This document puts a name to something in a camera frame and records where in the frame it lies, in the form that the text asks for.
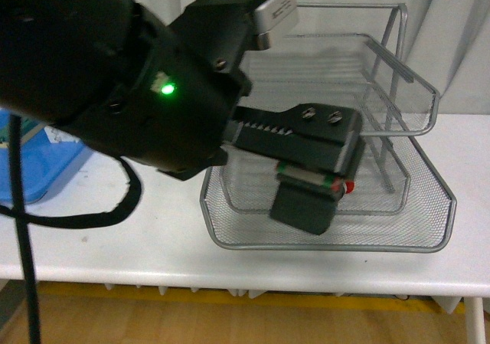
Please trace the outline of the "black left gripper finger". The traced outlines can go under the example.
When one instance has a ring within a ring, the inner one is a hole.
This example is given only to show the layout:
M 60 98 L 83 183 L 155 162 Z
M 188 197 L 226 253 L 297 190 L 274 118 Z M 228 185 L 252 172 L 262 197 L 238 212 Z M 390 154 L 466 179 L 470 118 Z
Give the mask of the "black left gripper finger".
M 281 182 L 269 216 L 301 231 L 320 235 L 329 229 L 336 208 L 336 202 L 327 195 Z

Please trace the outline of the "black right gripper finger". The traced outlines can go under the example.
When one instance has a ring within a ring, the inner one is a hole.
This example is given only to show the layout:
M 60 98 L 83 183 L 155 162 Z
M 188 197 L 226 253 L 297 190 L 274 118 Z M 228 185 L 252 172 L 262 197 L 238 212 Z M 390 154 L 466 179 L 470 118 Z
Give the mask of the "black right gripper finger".
M 303 103 L 282 112 L 239 106 L 231 145 L 299 168 L 353 179 L 364 153 L 362 115 L 352 108 Z

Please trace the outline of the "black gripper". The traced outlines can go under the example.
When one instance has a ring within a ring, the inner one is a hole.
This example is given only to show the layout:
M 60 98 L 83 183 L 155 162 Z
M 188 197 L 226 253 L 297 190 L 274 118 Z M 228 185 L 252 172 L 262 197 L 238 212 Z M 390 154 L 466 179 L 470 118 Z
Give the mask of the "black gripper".
M 165 25 L 126 0 L 122 47 L 101 48 L 112 67 L 100 91 L 63 131 L 111 156 L 125 156 L 179 179 L 227 161 L 221 145 L 251 82 L 240 69 L 248 51 L 270 46 L 253 13 L 267 0 L 194 0 Z

